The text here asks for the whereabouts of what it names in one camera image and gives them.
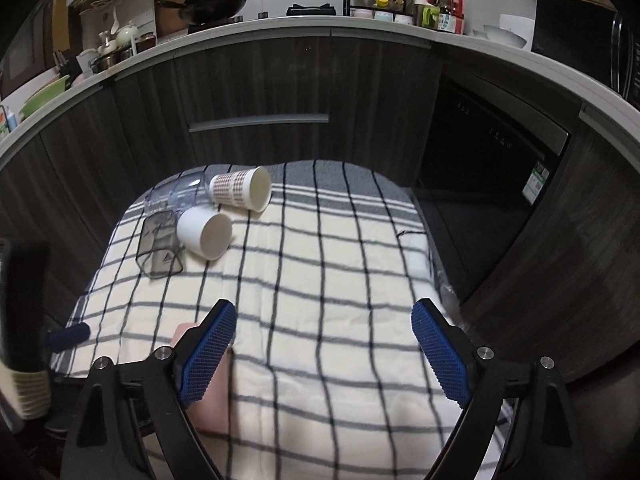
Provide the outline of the pink plastic cup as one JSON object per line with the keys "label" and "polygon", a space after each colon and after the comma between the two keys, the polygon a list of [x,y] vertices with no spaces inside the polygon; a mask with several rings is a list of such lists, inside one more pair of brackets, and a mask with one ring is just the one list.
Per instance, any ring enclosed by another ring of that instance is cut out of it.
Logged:
{"label": "pink plastic cup", "polygon": [[224,352],[203,399],[186,410],[192,425],[202,434],[228,434],[231,348]]}

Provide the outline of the smoky square transparent cup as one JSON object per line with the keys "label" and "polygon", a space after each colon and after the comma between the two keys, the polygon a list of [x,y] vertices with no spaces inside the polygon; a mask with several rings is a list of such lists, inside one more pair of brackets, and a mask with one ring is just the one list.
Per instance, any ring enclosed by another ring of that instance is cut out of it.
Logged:
{"label": "smoky square transparent cup", "polygon": [[136,263],[150,280],[169,278],[183,271],[177,217],[172,211],[157,211],[144,219]]}

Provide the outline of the plain white cup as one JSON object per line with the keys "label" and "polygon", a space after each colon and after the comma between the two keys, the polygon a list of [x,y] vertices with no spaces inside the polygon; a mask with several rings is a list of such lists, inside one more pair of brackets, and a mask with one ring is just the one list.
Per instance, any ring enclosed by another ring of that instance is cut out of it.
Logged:
{"label": "plain white cup", "polygon": [[216,260],[228,249],[232,239],[232,222],[213,208],[196,206],[178,219],[177,236],[184,248],[205,260]]}

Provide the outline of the clear plastic cup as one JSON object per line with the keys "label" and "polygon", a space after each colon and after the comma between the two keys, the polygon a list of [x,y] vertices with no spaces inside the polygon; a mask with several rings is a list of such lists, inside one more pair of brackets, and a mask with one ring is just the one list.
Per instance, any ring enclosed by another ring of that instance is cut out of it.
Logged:
{"label": "clear plastic cup", "polygon": [[206,172],[195,168],[180,172],[151,188],[145,195],[143,210],[146,216],[160,211],[182,214],[191,207],[211,202]]}

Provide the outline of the patterned paper cup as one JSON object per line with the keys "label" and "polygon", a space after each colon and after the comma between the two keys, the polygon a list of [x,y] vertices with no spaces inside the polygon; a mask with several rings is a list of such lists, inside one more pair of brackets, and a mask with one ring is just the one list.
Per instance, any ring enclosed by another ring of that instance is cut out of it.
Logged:
{"label": "patterned paper cup", "polygon": [[261,212],[271,200],[271,177],[265,167],[217,174],[208,192],[216,204]]}

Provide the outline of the checkered white tablecloth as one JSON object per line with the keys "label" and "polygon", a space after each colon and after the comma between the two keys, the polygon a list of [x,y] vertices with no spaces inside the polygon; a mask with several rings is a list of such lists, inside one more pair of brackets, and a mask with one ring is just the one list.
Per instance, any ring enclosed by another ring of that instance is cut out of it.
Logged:
{"label": "checkered white tablecloth", "polygon": [[262,212],[229,209],[216,261],[151,280],[136,263],[138,198],[117,222],[72,318],[90,338],[52,360],[84,377],[137,361],[227,299],[238,311],[228,418],[204,438],[230,479],[421,479],[460,414],[416,342],[410,311],[438,301],[435,258],[409,195],[347,162],[269,168]]}

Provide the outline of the green basin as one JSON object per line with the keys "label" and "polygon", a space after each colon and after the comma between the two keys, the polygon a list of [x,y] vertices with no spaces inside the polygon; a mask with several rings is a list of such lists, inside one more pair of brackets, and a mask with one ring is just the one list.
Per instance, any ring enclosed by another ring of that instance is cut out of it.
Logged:
{"label": "green basin", "polygon": [[58,79],[52,80],[50,84],[47,84],[35,92],[21,108],[20,114],[22,118],[29,118],[32,114],[35,114],[37,110],[40,110],[41,107],[64,93],[67,87],[67,81],[68,75],[58,77]]}

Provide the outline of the white teapot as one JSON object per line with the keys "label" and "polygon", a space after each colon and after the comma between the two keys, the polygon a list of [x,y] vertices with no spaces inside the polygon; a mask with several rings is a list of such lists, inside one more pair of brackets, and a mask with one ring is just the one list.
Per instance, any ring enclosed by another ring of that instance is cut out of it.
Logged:
{"label": "white teapot", "polygon": [[132,40],[136,40],[139,36],[140,32],[136,25],[129,23],[122,26],[116,32],[115,41],[117,47],[126,48],[127,46],[130,46]]}

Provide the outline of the black wok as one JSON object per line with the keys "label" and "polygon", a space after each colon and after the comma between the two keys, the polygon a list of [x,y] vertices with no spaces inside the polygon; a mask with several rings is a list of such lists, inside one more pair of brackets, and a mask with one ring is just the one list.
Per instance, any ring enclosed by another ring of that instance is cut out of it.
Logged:
{"label": "black wok", "polygon": [[160,8],[177,10],[179,18],[187,25],[203,25],[233,18],[245,6],[247,0],[170,0],[157,1]]}

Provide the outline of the black microwave oven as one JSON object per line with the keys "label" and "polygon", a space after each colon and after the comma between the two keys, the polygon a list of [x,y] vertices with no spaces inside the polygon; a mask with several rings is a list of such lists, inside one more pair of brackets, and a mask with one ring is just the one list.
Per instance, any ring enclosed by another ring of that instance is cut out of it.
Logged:
{"label": "black microwave oven", "polygon": [[617,11],[586,0],[536,0],[532,51],[639,105],[639,34]]}

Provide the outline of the white bowl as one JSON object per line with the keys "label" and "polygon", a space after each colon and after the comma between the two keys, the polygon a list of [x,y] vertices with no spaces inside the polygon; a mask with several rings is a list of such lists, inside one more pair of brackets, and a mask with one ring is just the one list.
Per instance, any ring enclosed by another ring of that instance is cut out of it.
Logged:
{"label": "white bowl", "polygon": [[526,39],[510,32],[510,30],[502,29],[497,26],[485,25],[484,32],[489,41],[494,44],[502,44],[517,49],[523,49],[526,46]]}

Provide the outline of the green lidded container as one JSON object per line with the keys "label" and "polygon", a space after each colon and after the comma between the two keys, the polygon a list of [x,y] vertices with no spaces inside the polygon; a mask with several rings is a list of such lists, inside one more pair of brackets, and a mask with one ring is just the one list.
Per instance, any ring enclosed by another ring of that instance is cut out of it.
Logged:
{"label": "green lidded container", "polygon": [[439,7],[431,3],[417,3],[414,7],[416,26],[435,30],[438,27]]}

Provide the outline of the red label sauce bottle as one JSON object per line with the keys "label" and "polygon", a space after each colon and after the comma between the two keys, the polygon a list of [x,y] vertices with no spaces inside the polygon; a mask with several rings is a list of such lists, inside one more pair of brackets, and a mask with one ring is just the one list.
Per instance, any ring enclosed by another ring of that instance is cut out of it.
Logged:
{"label": "red label sauce bottle", "polygon": [[450,34],[463,34],[464,0],[439,0],[437,29]]}

